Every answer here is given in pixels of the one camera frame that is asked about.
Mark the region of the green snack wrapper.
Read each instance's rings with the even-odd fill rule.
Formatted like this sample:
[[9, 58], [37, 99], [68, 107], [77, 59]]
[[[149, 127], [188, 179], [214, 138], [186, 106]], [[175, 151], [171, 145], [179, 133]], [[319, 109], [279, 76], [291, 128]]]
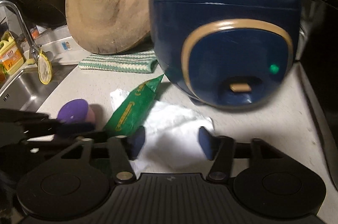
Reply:
[[147, 80], [129, 93], [104, 126], [110, 137], [131, 136], [136, 132], [154, 103], [163, 77], [164, 74]]

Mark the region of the white paper napkin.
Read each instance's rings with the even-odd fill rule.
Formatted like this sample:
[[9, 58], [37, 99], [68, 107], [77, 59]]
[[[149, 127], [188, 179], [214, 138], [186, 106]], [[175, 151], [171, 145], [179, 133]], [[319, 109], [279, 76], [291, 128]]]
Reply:
[[198, 111], [155, 101], [145, 122], [146, 140], [138, 158], [131, 162], [136, 176], [142, 172], [206, 174], [211, 162], [198, 142], [198, 131], [214, 132], [213, 121]]

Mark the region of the chrome kitchen faucet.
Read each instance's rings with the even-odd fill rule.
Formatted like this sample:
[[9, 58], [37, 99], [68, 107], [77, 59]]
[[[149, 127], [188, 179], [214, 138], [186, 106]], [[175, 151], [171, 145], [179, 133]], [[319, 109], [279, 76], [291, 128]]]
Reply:
[[25, 21], [23, 19], [23, 16], [21, 12], [19, 11], [18, 7], [14, 3], [7, 1], [7, 0], [1, 0], [0, 4], [1, 4], [1, 7], [7, 7], [7, 8], [12, 9], [15, 15], [17, 16], [17, 20], [20, 25], [20, 28], [30, 46], [31, 55], [33, 56], [35, 63], [38, 64], [41, 49], [36, 45], [35, 40], [33, 39], [29, 29], [27, 28]]

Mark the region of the stainless steel sink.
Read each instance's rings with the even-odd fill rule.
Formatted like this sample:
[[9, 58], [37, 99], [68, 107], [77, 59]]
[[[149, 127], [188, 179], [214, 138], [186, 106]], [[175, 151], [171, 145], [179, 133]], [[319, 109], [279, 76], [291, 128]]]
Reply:
[[47, 85], [40, 82], [37, 68], [25, 68], [19, 71], [1, 87], [0, 107], [29, 112], [37, 111], [75, 67], [75, 65], [53, 66], [52, 80]]

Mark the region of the yellow scrub pad on faucet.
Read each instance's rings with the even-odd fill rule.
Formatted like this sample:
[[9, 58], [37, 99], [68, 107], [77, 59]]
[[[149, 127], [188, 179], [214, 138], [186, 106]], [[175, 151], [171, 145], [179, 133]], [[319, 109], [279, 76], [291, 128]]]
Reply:
[[37, 66], [40, 82], [44, 85], [48, 85], [52, 80], [52, 65], [42, 50], [38, 56]]

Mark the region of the pink purple sponge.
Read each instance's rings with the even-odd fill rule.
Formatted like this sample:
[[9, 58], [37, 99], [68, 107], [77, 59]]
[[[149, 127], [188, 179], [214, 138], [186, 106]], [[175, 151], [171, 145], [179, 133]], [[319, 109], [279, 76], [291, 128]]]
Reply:
[[57, 120], [67, 124], [85, 122], [96, 124], [94, 111], [84, 99], [75, 99], [64, 104], [57, 114]]

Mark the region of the yellow detergent bottle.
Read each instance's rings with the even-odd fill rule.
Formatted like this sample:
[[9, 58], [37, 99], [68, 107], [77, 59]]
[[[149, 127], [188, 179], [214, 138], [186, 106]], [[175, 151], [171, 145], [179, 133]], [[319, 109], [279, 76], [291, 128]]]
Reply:
[[8, 75], [13, 75], [24, 63], [23, 56], [10, 31], [1, 37], [1, 64]]

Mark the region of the green white striped cloth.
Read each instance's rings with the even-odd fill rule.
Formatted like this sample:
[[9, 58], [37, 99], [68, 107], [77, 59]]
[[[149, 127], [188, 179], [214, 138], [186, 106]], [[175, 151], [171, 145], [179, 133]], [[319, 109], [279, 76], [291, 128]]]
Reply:
[[91, 54], [79, 62], [82, 70], [103, 70], [123, 73], [152, 73], [157, 65], [153, 49], [131, 54], [104, 56]]

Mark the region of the navy gold rice cooker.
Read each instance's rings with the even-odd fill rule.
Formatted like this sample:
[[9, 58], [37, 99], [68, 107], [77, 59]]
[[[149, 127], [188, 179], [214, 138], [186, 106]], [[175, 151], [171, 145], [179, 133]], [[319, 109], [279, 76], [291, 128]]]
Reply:
[[266, 103], [296, 57], [301, 0], [149, 0], [149, 13], [167, 78], [212, 107]]

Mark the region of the black open rice cooker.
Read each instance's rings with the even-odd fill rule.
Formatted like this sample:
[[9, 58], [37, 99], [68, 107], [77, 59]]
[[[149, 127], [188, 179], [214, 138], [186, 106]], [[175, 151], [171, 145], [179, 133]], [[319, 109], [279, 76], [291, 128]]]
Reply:
[[337, 0], [303, 0], [300, 62], [332, 183], [337, 185]]

